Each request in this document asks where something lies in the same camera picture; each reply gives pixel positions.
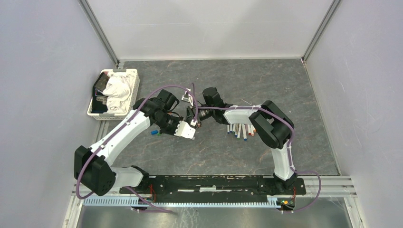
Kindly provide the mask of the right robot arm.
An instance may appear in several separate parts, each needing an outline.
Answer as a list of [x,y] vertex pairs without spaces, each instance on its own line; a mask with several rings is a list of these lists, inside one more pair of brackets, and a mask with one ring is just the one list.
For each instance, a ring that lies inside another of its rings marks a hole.
[[197,119],[197,124],[212,117],[224,125],[249,126],[271,149],[274,161],[274,186],[277,192],[286,194],[293,189],[297,178],[292,161],[291,143],[294,136],[294,124],[280,108],[267,100],[260,105],[239,106],[223,101],[215,87],[202,92],[204,103],[194,101],[187,107],[187,120]]

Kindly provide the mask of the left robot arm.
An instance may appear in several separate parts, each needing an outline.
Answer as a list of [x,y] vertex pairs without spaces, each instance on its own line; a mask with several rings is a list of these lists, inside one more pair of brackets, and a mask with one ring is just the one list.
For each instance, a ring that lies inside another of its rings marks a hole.
[[83,199],[79,193],[81,185],[98,196],[122,187],[132,187],[137,193],[145,193],[149,189],[145,171],[136,166],[115,168],[112,165],[129,143],[153,124],[159,126],[162,132],[174,135],[182,120],[170,115],[170,112],[178,104],[179,99],[164,89],[157,97],[141,98],[105,137],[88,148],[79,146],[74,153],[76,195]]

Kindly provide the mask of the white marker red cap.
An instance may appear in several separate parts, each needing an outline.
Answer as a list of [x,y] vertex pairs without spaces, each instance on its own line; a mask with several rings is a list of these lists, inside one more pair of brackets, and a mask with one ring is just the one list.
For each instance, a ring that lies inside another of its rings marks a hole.
[[247,125],[247,129],[248,129],[248,135],[252,135],[252,128],[249,124]]

